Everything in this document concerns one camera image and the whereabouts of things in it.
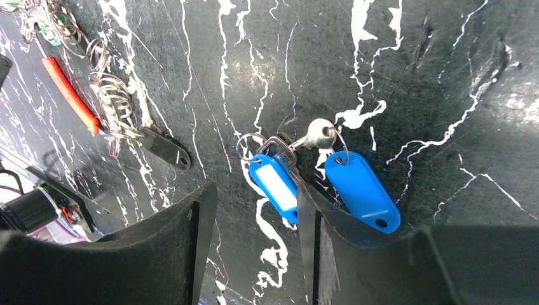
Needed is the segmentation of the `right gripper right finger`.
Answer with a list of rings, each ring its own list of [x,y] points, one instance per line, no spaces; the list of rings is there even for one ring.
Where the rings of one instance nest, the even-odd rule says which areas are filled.
[[[379,232],[298,188],[309,304],[537,304],[538,228],[423,226]]]

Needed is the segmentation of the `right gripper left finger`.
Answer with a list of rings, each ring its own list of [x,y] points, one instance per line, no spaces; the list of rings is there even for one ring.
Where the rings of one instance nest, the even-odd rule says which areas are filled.
[[[2,304],[197,304],[218,197],[207,182],[94,242],[1,232]]]

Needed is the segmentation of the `black key tag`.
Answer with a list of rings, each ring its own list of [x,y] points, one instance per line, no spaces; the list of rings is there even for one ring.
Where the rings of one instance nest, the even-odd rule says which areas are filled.
[[[191,167],[191,157],[181,145],[149,127],[139,128],[139,142],[149,152],[178,170]]]

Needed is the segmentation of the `silver key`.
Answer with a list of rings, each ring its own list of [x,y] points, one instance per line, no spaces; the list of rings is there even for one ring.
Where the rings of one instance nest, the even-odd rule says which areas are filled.
[[[305,147],[308,150],[311,150],[314,147],[319,149],[330,149],[334,145],[337,137],[337,131],[329,120],[317,118],[309,124],[306,135],[291,143],[289,148],[293,151],[302,147]]]

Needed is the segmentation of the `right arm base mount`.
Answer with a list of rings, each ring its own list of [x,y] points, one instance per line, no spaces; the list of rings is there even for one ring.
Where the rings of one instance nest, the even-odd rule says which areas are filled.
[[[1,230],[61,245],[102,235],[85,201],[1,146]]]

